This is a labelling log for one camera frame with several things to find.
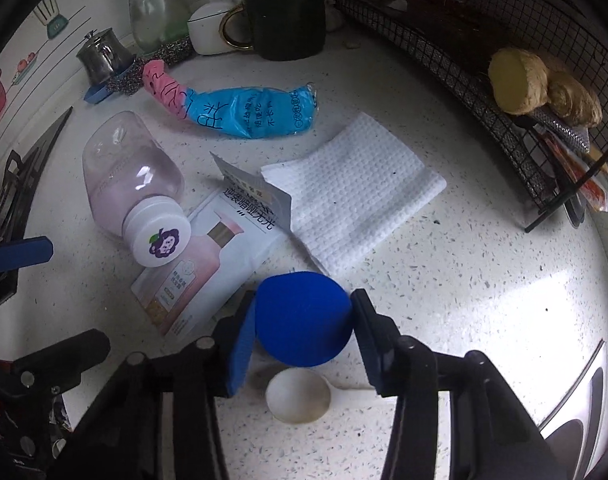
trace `dark green mug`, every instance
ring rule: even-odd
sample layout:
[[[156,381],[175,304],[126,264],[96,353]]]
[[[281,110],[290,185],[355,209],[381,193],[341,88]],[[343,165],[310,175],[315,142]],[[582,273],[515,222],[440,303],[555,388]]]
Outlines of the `dark green mug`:
[[[233,40],[226,23],[244,11],[251,26],[252,41]],[[239,50],[253,49],[264,59],[291,61],[319,54],[326,38],[324,0],[242,0],[226,12],[219,25],[226,43]]]

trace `white countertop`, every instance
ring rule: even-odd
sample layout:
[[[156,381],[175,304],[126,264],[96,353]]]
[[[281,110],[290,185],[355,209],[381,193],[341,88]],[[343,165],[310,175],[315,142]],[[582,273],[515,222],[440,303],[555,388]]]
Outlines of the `white countertop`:
[[[347,38],[360,41],[361,48],[344,48]],[[219,172],[209,152],[258,171],[311,152],[359,111],[370,114],[448,185],[340,278],[340,285],[347,291],[365,288],[378,312],[434,351],[484,351],[535,422],[559,402],[600,339],[608,352],[608,263],[590,216],[574,230],[559,211],[525,234],[524,225],[536,212],[499,149],[455,98],[397,51],[345,29],[328,37],[324,51],[313,58],[275,63],[254,54],[199,57],[171,73],[197,91],[291,89],[312,81],[319,114],[314,129],[303,135],[241,140],[176,120],[144,91],[111,96],[96,106],[74,105],[26,230],[26,236],[47,235],[55,256],[48,264],[23,269],[18,293],[0,307],[0,358],[16,358],[89,328],[110,338],[106,362],[85,373],[82,385],[65,396],[73,423],[129,352],[156,356],[174,350],[130,292],[140,268],[94,225],[85,194],[84,144],[104,120],[128,109],[143,118],[183,171],[186,211],[217,184]],[[288,242],[248,288],[268,276],[305,269],[314,267]],[[314,424],[286,426],[272,419],[261,397],[276,367],[255,352],[241,393],[218,400],[231,479],[378,478],[393,407],[329,413]],[[336,386],[367,384],[354,339],[320,369]],[[441,401],[446,408],[445,395]],[[608,419],[608,369],[606,414]],[[443,410],[438,479],[448,474],[448,427]]]

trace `metal pot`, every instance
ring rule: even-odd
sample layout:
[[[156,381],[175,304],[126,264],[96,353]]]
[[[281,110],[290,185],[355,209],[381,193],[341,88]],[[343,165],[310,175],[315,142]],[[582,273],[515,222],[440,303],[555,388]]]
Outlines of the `metal pot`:
[[[111,28],[98,32],[84,43],[77,53],[92,86],[105,83],[126,70],[135,60],[135,55],[119,43]]]

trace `white ladle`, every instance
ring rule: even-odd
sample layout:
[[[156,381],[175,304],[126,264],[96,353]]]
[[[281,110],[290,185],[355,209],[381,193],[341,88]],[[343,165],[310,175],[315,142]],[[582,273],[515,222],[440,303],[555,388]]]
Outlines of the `white ladle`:
[[[397,397],[380,397],[372,388],[342,390],[309,368],[288,368],[266,388],[268,409],[286,424],[307,424],[328,410],[394,404]]]

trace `folded napkin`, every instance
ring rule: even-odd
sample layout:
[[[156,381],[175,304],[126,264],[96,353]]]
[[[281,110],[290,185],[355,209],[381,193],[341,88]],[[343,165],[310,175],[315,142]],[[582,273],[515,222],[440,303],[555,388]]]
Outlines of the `folded napkin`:
[[[264,166],[261,174],[292,197],[290,229],[331,276],[362,261],[446,187],[365,113],[312,154]]]

